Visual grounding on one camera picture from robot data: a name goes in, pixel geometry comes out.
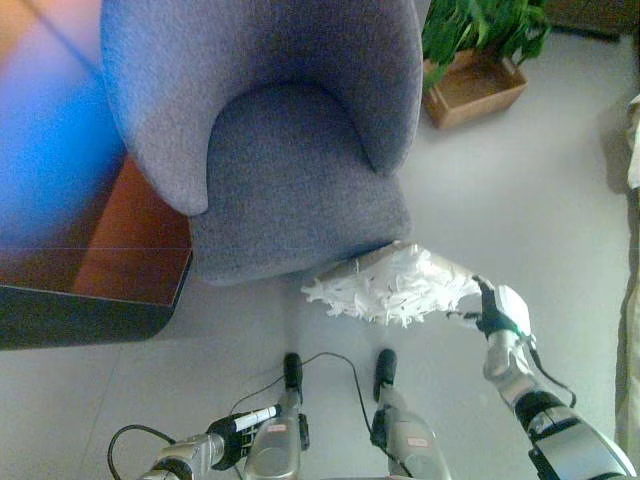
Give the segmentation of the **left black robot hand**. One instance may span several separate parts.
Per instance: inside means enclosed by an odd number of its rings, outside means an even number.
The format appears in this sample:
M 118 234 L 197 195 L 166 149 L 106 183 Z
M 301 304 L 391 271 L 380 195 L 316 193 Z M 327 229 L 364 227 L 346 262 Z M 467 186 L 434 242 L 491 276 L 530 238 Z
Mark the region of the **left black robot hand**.
M 224 471 L 235 466 L 246 457 L 253 444 L 259 427 L 266 421 L 277 417 L 281 413 L 279 405 L 269 406 L 259 410 L 228 415 L 213 422 L 206 434 L 222 442 L 217 449 L 213 470 Z

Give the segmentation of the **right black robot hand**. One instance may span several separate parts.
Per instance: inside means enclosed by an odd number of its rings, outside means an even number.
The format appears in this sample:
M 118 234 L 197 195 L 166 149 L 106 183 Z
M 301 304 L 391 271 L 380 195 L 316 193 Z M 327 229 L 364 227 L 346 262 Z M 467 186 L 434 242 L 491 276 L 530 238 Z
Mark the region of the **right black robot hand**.
M 478 274 L 474 274 L 472 280 L 480 290 L 480 310 L 448 311 L 447 318 L 458 317 L 472 322 L 486 339 L 501 331 L 514 333 L 519 339 L 527 340 L 531 337 L 529 308 L 515 290 L 504 284 L 494 286 Z

